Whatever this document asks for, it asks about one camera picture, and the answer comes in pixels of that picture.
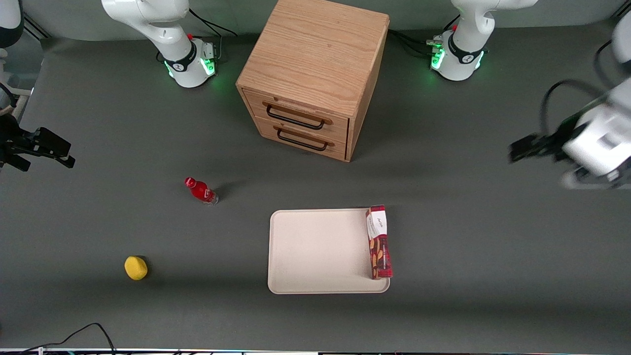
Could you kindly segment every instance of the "yellow sponge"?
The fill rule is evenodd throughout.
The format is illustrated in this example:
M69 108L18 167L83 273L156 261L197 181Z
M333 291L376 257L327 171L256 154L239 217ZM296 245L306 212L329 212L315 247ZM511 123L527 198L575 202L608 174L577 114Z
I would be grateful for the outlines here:
M138 256L130 256L125 260L125 271L132 280L142 280L147 276L147 264Z

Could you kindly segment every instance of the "green indicator light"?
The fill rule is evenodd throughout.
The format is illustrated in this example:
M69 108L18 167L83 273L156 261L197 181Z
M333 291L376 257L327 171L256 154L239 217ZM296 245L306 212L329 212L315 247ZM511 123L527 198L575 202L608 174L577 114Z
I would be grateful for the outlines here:
M204 70L206 71L206 74L208 74L208 76L211 76L215 73L215 61L212 59L204 59L204 58L199 58L199 62L201 63L202 67L204 68Z
M167 70L168 70L168 75L169 75L170 77L172 77L172 78L173 78L173 73L171 72L171 68L168 66L168 64L167 64L167 62L166 62L166 61L164 62L164 66L166 66L166 67L167 67Z
M475 65L475 68L478 69L480 67L480 63L482 62L482 57L484 56L484 51L480 53L480 58L478 58L478 64Z
M434 54L434 57L435 58L432 59L432 67L434 69L439 69L440 65L442 64L443 58L445 58L445 50L439 50L438 53Z

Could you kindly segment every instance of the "red box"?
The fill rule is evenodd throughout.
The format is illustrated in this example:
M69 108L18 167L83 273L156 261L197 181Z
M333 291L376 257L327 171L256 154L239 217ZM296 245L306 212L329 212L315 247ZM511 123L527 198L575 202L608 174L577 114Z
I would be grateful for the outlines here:
M370 207L368 212L366 212L366 224L368 227L372 278L376 280L383 277L392 277L390 252L388 251L386 207L383 205Z

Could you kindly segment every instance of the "bottle cap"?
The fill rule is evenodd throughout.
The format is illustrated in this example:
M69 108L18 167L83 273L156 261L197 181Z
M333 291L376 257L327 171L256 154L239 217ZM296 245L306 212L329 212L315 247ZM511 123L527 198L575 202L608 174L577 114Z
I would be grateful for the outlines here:
M184 180L184 184L186 184L186 187L192 188L195 187L197 181L195 181L192 177L187 177L186 180Z

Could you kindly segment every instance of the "drawer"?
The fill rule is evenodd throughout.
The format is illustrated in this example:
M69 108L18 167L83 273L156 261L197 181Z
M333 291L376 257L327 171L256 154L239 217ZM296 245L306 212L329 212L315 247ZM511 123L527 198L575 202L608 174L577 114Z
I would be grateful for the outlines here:
M257 117L254 118L254 123L256 123L256 127L259 129L261 136L267 139L345 161L346 143L330 138L308 135L291 128L281 127L280 124L269 119Z
M255 116L308 135L346 141L348 120L325 112L306 109L268 95L243 90Z

